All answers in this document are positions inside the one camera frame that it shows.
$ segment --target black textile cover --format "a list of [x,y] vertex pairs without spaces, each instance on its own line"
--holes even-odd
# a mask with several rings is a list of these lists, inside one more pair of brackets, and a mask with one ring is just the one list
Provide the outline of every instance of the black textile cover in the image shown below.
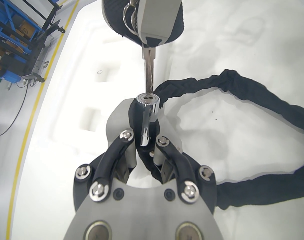
[[[274,111],[294,126],[304,130],[304,108],[281,100],[268,89],[240,76],[235,70],[225,69],[220,75],[207,79],[168,80],[159,85],[154,93],[160,97],[160,107],[172,97],[193,94],[202,89],[218,87],[229,91],[241,100],[250,100]],[[268,205],[304,197],[304,166],[293,174],[268,174],[246,181],[226,182],[217,186],[217,206]]]

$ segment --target metal screw head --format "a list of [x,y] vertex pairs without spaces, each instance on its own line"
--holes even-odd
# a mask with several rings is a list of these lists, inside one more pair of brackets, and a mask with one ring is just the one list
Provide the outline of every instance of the metal screw head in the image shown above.
[[78,174],[79,174],[80,176],[84,175],[85,173],[86,173],[86,167],[81,167],[81,168],[79,169],[79,171],[78,171]]
[[129,133],[129,132],[123,133],[123,138],[124,139],[129,139],[130,137],[131,137],[131,133]]
[[95,181],[90,189],[89,189],[89,196],[92,201],[99,202],[105,199],[109,192],[109,185],[103,185]]
[[78,180],[83,180],[89,176],[90,172],[91,172],[90,165],[79,167],[79,168],[77,168],[77,170],[75,172],[75,177]]
[[160,137],[157,137],[157,143],[161,147],[166,147],[167,145],[170,144],[170,140],[164,136],[160,136]]
[[199,174],[201,178],[203,178],[205,181],[210,181],[210,177],[213,174],[213,170],[208,166],[201,166],[199,168]]
[[131,130],[124,130],[120,134],[120,139],[125,139],[127,141],[131,141],[133,139],[133,131]]
[[167,143],[167,139],[163,136],[163,137],[161,137],[160,139],[159,139],[159,141],[160,141],[160,143],[162,144],[162,145],[165,145],[166,143]]
[[92,189],[93,195],[96,195],[97,197],[100,197],[104,193],[104,186],[100,183],[98,183],[93,189]]
[[194,198],[194,195],[196,193],[196,189],[193,186],[185,186],[184,193],[189,198]]
[[181,193],[181,197],[188,203],[194,203],[200,196],[199,189],[197,185],[195,185],[192,181],[186,180],[184,182],[185,187],[183,192]]

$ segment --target key blade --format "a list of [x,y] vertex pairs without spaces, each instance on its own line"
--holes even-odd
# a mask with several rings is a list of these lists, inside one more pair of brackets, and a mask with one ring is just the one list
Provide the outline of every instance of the key blade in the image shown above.
[[147,94],[153,93],[153,64],[155,59],[155,47],[145,48],[143,50],[144,69],[145,69],[145,92]]

